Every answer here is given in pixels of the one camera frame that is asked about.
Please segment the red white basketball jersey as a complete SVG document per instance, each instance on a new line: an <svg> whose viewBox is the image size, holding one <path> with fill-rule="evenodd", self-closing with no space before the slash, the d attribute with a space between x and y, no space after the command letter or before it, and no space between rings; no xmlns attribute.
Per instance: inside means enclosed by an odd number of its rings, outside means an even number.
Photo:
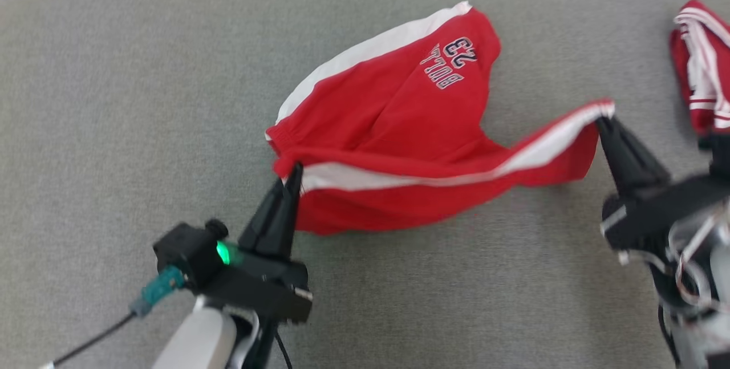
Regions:
<svg viewBox="0 0 730 369"><path fill-rule="evenodd" d="M670 50L693 129L730 133L730 23L700 0L688 1L673 22Z"/></svg>

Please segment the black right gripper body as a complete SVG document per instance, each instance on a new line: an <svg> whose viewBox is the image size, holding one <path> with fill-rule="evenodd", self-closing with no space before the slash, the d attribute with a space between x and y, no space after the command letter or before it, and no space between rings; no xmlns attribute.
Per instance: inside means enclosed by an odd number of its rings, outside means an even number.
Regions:
<svg viewBox="0 0 730 369"><path fill-rule="evenodd" d="M611 195L602 209L601 232L613 250L649 249L676 222L730 197L730 179L694 176L650 194Z"/></svg>

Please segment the grey fabric sofa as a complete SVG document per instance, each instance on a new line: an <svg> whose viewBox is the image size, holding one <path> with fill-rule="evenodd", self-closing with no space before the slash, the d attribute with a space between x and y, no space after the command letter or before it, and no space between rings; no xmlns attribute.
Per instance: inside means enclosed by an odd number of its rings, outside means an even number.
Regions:
<svg viewBox="0 0 730 369"><path fill-rule="evenodd" d="M180 222L236 236L274 179L265 129L352 45L464 0L0 0L0 369L120 320ZM467 0L501 54L482 126L514 145L610 97L679 179L707 170L668 51L689 0ZM730 21L730 0L701 0ZM413 230L298 234L314 294L294 369L674 369L642 265L586 179Z"/></svg>

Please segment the red white basketball shorts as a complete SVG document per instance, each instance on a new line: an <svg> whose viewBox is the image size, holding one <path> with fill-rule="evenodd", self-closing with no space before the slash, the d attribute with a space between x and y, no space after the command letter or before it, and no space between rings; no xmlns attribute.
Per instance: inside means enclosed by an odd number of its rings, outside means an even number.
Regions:
<svg viewBox="0 0 730 369"><path fill-rule="evenodd" d="M513 147L481 127L501 45L488 17L459 2L341 52L282 103L266 140L273 169L302 164L297 228L321 236L435 223L514 187L586 177L602 99Z"/></svg>

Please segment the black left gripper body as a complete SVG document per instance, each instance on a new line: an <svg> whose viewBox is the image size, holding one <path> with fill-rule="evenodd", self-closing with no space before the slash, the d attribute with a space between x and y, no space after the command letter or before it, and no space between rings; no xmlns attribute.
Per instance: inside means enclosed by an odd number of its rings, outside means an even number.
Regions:
<svg viewBox="0 0 730 369"><path fill-rule="evenodd" d="M264 257L219 242L221 267L199 286L199 294L224 306L249 309L277 322L303 324L313 306L309 273L301 262Z"/></svg>

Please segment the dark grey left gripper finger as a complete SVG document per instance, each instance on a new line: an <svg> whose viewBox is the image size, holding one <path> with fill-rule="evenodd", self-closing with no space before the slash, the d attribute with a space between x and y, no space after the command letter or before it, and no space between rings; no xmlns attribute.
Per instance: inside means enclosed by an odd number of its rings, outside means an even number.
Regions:
<svg viewBox="0 0 730 369"><path fill-rule="evenodd" d="M271 257L287 255L285 224L287 192L282 180L274 180L238 239L241 249Z"/></svg>
<svg viewBox="0 0 730 369"><path fill-rule="evenodd" d="M290 259L299 210L302 176L303 166L297 162L289 177L282 182L281 199L274 224L272 224L272 253L282 259Z"/></svg>

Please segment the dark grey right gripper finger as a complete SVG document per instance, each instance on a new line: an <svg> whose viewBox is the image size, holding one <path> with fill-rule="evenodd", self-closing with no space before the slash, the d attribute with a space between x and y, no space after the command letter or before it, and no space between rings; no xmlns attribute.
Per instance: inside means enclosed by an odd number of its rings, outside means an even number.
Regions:
<svg viewBox="0 0 730 369"><path fill-rule="evenodd" d="M664 167L664 164L660 163L654 154L644 145L644 143L636 137L637 152L641 156L644 167L644 176L646 177L646 187L653 188L659 187L660 185L667 185L670 183L671 176L668 170Z"/></svg>
<svg viewBox="0 0 730 369"><path fill-rule="evenodd" d="M615 117L600 117L595 125L618 194L627 196L646 187L643 161L633 133Z"/></svg>

